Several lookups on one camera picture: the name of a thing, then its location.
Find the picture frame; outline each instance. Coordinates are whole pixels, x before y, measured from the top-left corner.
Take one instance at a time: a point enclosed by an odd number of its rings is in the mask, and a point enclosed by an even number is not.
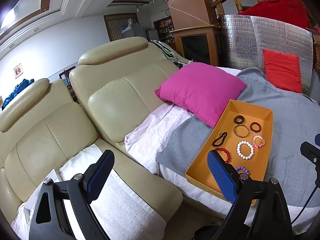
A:
[[[18,76],[23,74],[22,65],[21,63],[13,69],[14,78],[17,78]]]

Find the beige leather sofa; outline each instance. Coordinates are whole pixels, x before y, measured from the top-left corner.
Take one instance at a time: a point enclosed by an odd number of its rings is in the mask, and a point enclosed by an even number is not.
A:
[[[1,149],[5,149],[1,152],[0,209],[9,223],[53,168],[58,170],[92,143],[102,152],[114,152],[114,170],[166,221],[182,202],[182,194],[174,185],[97,139],[94,126],[72,102],[61,80],[49,84],[48,79],[41,79],[27,87],[0,113],[0,131]]]
[[[163,104],[154,93],[178,68],[145,38],[112,41],[84,53],[70,81],[103,139],[126,153],[124,136]]]

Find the floor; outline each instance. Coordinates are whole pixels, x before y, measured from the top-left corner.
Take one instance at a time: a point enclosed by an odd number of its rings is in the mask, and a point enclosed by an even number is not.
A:
[[[165,228],[163,240],[191,240],[200,227],[220,222],[219,218],[182,203]]]

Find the air vent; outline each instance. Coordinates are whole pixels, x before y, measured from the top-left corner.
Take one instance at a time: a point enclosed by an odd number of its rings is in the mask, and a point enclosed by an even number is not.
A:
[[[37,27],[37,28],[35,28],[33,31],[36,33],[36,32],[38,32],[39,30],[41,30],[41,27]]]

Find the orange box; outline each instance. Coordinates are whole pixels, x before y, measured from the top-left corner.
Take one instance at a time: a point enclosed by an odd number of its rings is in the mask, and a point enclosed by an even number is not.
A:
[[[236,126],[236,124],[233,122],[233,119],[237,115],[242,115],[245,118],[242,124],[249,129],[252,122],[259,123],[262,127],[261,131],[255,133],[250,130],[250,134],[246,138],[239,138],[233,132],[233,128]],[[223,132],[227,132],[228,135],[226,136],[224,143],[219,147],[225,148],[230,152],[231,161],[229,164],[235,168],[238,166],[245,166],[250,171],[250,177],[253,180],[263,181],[271,150],[272,128],[273,112],[271,109],[236,100],[230,100],[208,140],[202,147],[201,151],[189,169],[186,171],[187,181],[196,187],[199,187],[200,189],[225,200],[212,173],[209,170],[207,163],[209,151],[216,148],[212,146],[213,141],[220,137],[219,134]],[[248,133],[244,127],[238,127],[236,131],[240,135],[246,135]],[[249,141],[250,144],[252,144],[253,137],[256,134],[261,135],[265,139],[266,145],[260,149],[254,149],[254,155],[250,160],[242,159],[237,154],[237,144],[240,141]],[[250,148],[242,145],[241,152],[245,156],[248,156],[250,154]],[[218,151],[218,153],[224,160],[227,160],[227,155],[224,152]]]

